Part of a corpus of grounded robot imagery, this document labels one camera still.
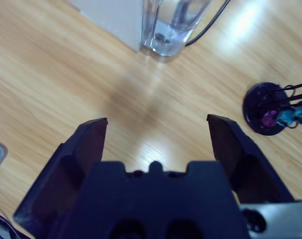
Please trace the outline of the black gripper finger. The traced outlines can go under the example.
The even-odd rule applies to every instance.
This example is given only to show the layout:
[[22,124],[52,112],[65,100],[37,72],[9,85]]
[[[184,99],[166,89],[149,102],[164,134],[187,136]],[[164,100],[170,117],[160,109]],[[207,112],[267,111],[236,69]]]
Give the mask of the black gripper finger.
[[207,121],[214,157],[224,168],[240,203],[294,202],[266,156],[235,121],[217,115],[208,115]]
[[28,232],[48,232],[72,208],[94,163],[102,160],[108,121],[87,121],[58,146],[13,215]]

